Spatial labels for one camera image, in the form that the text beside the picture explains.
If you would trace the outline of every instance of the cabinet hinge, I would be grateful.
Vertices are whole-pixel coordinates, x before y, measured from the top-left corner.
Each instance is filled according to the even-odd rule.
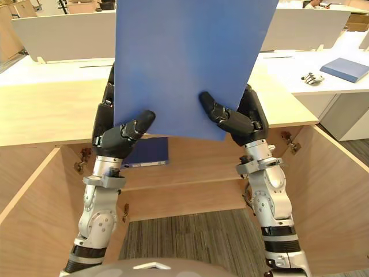
[[[301,145],[299,143],[292,143],[291,133],[290,132],[281,132],[282,139],[286,142],[291,153],[296,155],[296,153],[300,150]]]

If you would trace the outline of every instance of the silver metal joint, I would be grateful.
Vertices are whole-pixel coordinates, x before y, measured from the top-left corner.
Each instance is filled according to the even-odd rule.
[[[246,144],[246,154],[252,156],[254,160],[264,160],[272,157],[266,140],[257,140]]]
[[[103,175],[108,175],[110,169],[120,169],[123,160],[112,158],[112,157],[104,157],[97,156],[95,161],[95,166],[93,167],[92,175],[102,177]]]

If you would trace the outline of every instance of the open cabinet door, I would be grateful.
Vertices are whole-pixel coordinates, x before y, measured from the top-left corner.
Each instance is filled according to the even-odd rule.
[[[316,126],[305,126],[283,168],[296,231],[314,274],[369,267],[369,168]]]
[[[0,276],[58,276],[69,258],[83,212],[85,185],[67,146],[53,149],[0,213]],[[119,222],[106,252],[118,259],[129,219]]]

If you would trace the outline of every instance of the blue paper sheet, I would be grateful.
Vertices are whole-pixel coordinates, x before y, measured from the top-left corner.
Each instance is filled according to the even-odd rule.
[[[198,100],[237,108],[278,0],[120,0],[115,124],[143,109],[149,133],[222,140]]]

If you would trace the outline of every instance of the white desk surface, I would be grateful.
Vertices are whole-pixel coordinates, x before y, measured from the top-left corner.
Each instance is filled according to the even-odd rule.
[[[343,33],[332,49],[322,51],[262,53],[254,68],[266,67],[268,76],[293,95],[369,92],[369,75],[354,84],[320,72],[324,64],[337,58],[345,58],[369,66],[369,52],[359,50],[359,45],[365,35],[365,32]],[[325,79],[319,85],[307,85],[301,77],[308,72],[320,73]]]

